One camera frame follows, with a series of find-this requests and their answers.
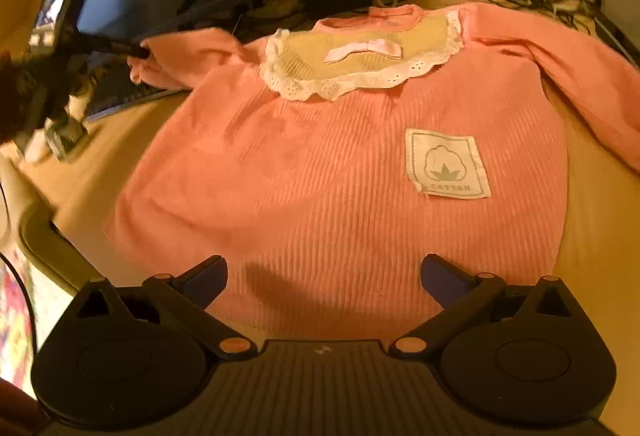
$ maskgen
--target keyboard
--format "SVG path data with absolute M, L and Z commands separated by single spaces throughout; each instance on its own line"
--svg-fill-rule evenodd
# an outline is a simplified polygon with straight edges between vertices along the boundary
M 129 66 L 124 61 L 118 61 L 108 67 L 106 74 L 98 79 L 84 120 L 86 122 L 95 121 L 116 111 L 121 111 L 121 109 L 178 91 L 181 90 L 163 90 L 144 83 L 133 84 L 129 78 Z

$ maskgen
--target ribbed fabric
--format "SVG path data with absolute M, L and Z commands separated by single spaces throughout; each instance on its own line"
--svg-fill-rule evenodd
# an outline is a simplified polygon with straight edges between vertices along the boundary
M 153 57 L 133 63 L 132 76 L 193 92 L 119 196 L 112 240 L 149 274 L 222 254 L 229 282 L 210 311 L 294 337 L 390 340 L 432 317 L 439 307 L 419 279 L 429 253 L 513 284 L 549 273 L 567 155 L 540 69 L 636 170 L 640 74 L 546 18 L 457 8 L 465 47 L 445 65 L 335 102 L 269 90 L 258 76 L 265 38 L 242 46 L 213 29 L 149 39 Z M 401 30 L 418 13 L 375 9 L 316 28 Z M 474 136 L 492 197 L 417 193 L 405 172 L 408 127 Z

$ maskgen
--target cotton flower logo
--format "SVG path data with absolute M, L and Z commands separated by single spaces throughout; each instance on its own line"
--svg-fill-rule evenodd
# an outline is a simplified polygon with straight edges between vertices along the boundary
M 465 179 L 466 167 L 458 153 L 439 145 L 427 152 L 424 172 L 432 180 L 461 181 Z

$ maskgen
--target pink bow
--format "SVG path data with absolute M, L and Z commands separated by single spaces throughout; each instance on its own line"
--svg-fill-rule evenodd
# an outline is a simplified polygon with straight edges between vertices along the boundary
M 402 58 L 402 47 L 399 44 L 386 39 L 369 39 L 369 41 L 365 42 L 350 42 L 344 46 L 329 50 L 324 62 L 327 64 L 338 62 L 354 52 L 378 52 L 392 59 Z

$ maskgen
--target cotton patch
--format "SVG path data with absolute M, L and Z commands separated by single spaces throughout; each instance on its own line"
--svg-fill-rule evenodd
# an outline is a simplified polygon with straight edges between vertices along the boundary
M 418 192 L 465 200 L 491 190 L 474 137 L 407 129 L 406 174 Z

